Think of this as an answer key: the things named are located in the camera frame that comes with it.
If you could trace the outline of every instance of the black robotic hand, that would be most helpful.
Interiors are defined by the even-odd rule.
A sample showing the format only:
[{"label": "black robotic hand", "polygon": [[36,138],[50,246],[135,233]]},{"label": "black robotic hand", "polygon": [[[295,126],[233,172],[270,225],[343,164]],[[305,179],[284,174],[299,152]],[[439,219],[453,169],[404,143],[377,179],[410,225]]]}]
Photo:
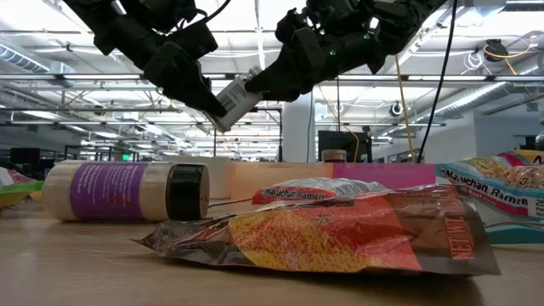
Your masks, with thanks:
[{"label": "black robotic hand", "polygon": [[104,55],[118,48],[168,98],[215,116],[226,109],[210,90],[198,59],[218,45],[207,27],[207,16],[169,33],[181,20],[205,14],[195,0],[121,0],[121,13],[111,0],[65,0],[94,32],[94,44]]},{"label": "black robotic hand", "polygon": [[[445,1],[308,0],[301,14],[292,9],[278,22],[280,55],[246,90],[293,101],[315,84],[361,65],[377,73],[387,55],[400,52]],[[380,20],[376,29],[370,28],[372,17]]]}]

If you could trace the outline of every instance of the white wall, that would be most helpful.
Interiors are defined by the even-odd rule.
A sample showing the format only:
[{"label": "white wall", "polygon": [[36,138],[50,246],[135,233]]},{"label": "white wall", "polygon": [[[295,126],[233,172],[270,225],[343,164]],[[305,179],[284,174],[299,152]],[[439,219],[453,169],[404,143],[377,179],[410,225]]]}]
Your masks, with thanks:
[{"label": "white wall", "polygon": [[538,114],[527,117],[481,116],[475,118],[478,156],[495,156],[525,145],[521,136],[536,136],[544,127]]},{"label": "white wall", "polygon": [[[427,144],[425,144],[425,162],[455,162],[475,157],[477,155],[476,137],[474,132],[474,114],[469,111],[462,119],[449,120],[446,127],[431,127]],[[414,150],[421,148],[425,128],[417,132],[412,140]],[[403,153],[410,150],[408,139],[394,139],[394,144],[374,147],[374,160]]]},{"label": "white wall", "polygon": [[425,144],[426,163],[456,162],[477,156],[474,114],[469,111],[462,116],[447,121],[446,127],[433,129]]}]

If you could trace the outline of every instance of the red packaging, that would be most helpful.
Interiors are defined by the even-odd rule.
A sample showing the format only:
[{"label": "red packaging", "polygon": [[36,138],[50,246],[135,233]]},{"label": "red packaging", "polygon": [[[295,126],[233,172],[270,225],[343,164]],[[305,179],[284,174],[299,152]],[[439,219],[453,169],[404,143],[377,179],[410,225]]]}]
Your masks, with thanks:
[{"label": "red packaging", "polygon": [[257,191],[252,204],[269,204],[275,201],[323,201],[385,189],[377,182],[366,183],[346,178],[292,179]]},{"label": "red packaging", "polygon": [[473,198],[456,185],[385,190],[168,221],[138,243],[159,256],[297,272],[498,275]]}]

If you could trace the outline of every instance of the white column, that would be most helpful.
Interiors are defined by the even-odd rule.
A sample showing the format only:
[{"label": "white column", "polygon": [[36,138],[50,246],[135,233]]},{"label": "white column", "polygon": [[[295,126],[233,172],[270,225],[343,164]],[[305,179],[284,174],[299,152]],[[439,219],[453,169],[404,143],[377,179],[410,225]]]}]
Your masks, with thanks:
[{"label": "white column", "polygon": [[283,105],[284,162],[315,162],[315,108],[311,94]]}]

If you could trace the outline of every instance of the table surface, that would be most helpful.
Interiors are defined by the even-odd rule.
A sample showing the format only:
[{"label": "table surface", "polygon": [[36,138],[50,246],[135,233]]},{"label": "table surface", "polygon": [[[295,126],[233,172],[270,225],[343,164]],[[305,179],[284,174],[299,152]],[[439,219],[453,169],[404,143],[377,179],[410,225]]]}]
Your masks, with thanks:
[{"label": "table surface", "polygon": [[33,202],[0,212],[0,304],[542,305],[543,246],[495,246],[502,276],[295,274],[159,258],[129,240],[153,228],[62,224]]}]

